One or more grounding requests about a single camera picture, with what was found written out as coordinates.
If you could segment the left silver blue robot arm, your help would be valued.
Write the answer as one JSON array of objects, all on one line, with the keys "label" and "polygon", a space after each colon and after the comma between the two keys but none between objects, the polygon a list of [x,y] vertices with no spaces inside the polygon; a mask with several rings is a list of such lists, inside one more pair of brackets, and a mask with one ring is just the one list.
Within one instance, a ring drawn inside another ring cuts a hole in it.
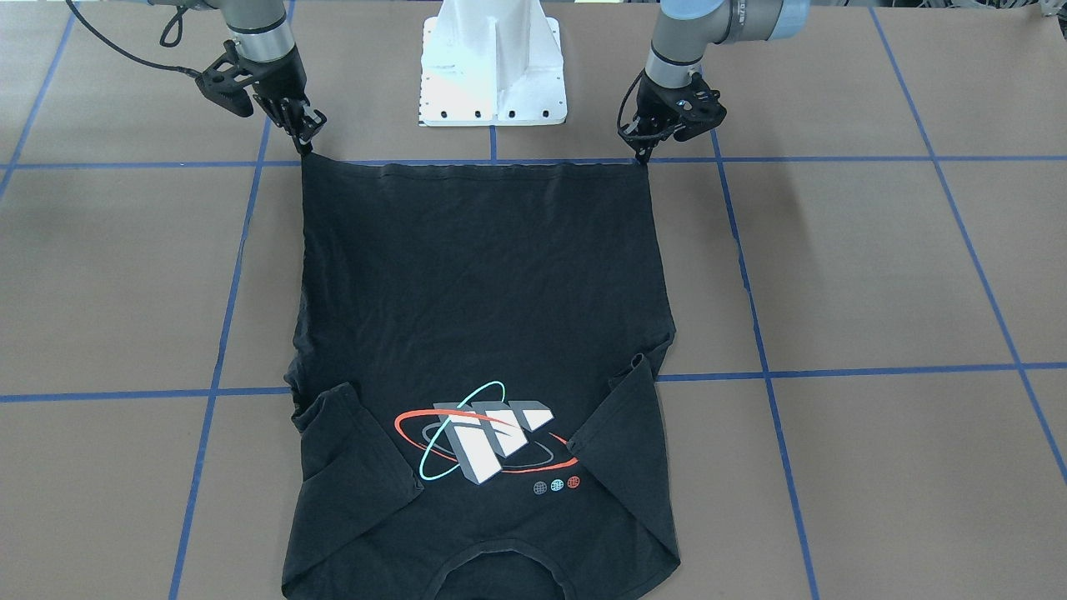
[{"label": "left silver blue robot arm", "polygon": [[712,132],[728,111],[700,66],[710,45],[791,38],[805,29],[809,1],[662,1],[643,72],[620,107],[635,95],[635,113],[617,133],[647,164],[660,142],[686,142]]}]

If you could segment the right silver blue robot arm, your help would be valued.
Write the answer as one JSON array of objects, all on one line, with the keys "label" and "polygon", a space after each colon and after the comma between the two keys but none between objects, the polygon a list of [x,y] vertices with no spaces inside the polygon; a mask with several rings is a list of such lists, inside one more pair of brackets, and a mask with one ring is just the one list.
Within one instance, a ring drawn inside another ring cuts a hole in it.
[{"label": "right silver blue robot arm", "polygon": [[221,12],[230,38],[223,53],[194,80],[210,102],[238,117],[262,112],[293,141],[298,155],[307,156],[312,139],[325,115],[306,95],[308,76],[298,52],[283,1],[206,1]]}]

